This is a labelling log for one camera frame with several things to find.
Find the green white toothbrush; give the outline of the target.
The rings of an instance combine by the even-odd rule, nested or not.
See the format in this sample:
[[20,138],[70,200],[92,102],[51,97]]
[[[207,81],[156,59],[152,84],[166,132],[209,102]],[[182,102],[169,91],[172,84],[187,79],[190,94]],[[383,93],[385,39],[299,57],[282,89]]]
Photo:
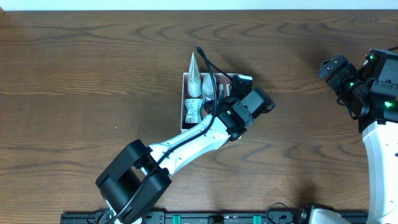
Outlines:
[[231,87],[230,84],[227,84],[227,85],[226,85],[226,91],[225,91],[225,92],[226,92],[226,97],[227,97],[227,98],[230,97],[230,87]]

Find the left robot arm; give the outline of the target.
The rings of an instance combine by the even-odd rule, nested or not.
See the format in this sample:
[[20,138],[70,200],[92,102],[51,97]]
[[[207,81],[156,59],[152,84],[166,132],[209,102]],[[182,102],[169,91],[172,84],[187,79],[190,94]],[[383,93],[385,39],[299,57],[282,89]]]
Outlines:
[[242,98],[220,98],[210,114],[189,130],[164,142],[129,143],[96,179],[113,217],[110,223],[134,223],[150,210],[172,176],[197,157],[239,139],[254,120],[275,103],[256,87]]

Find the white Pantene tube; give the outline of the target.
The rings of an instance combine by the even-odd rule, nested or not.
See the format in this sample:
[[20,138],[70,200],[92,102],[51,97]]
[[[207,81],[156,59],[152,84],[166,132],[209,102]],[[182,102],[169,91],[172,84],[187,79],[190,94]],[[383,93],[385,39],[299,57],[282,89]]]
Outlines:
[[191,98],[199,98],[201,96],[201,75],[194,53],[192,53],[188,69],[187,91]]

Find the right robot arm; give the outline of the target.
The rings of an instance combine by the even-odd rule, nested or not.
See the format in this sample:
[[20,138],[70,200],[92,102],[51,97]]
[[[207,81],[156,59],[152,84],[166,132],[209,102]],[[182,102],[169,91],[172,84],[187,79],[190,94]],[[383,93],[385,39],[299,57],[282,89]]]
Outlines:
[[366,148],[367,223],[397,223],[397,54],[371,49],[356,69],[344,55],[322,62],[318,75],[348,109]]

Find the small green toothpaste tube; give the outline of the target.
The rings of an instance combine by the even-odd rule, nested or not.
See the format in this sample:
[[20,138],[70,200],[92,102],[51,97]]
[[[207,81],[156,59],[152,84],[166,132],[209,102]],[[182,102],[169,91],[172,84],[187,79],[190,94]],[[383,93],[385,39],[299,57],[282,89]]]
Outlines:
[[218,97],[224,98],[224,85],[222,83],[218,85]]

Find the blue foam soap pump bottle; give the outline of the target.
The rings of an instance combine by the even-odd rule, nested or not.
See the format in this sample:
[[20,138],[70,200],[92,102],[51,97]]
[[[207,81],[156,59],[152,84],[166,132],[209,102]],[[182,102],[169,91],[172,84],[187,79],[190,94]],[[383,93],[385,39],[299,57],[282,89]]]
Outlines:
[[215,100],[215,89],[213,83],[216,83],[216,78],[207,74],[202,81],[202,102],[203,104],[209,103]]

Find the green white sachet pack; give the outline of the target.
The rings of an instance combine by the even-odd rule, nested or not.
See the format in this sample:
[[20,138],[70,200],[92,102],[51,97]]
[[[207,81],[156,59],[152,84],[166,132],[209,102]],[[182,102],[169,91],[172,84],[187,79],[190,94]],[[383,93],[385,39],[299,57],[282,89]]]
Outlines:
[[184,124],[198,124],[202,121],[202,106],[201,98],[188,98],[184,100],[185,117]]

